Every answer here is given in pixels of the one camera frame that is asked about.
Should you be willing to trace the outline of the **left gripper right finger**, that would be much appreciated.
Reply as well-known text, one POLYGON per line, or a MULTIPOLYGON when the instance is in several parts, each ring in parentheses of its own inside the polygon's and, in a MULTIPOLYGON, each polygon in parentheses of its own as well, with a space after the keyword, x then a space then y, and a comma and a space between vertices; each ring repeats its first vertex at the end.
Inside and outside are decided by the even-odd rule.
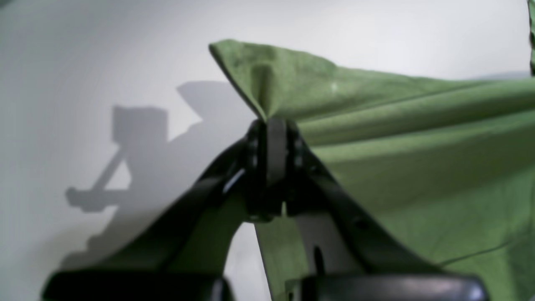
POLYGON ((289 301, 487 301, 476 276, 446 272, 393 238, 340 187, 294 122, 266 123, 266 211, 296 223, 308 272, 289 301))

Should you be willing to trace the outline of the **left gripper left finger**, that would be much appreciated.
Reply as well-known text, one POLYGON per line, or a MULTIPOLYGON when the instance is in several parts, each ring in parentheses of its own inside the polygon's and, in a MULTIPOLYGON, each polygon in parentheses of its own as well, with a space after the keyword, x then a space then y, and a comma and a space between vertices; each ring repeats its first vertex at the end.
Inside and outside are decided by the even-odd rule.
POLYGON ((57 272, 44 301, 233 301, 223 275, 244 222, 266 221, 254 203, 265 187, 266 125, 225 149, 148 229, 96 264, 57 272))

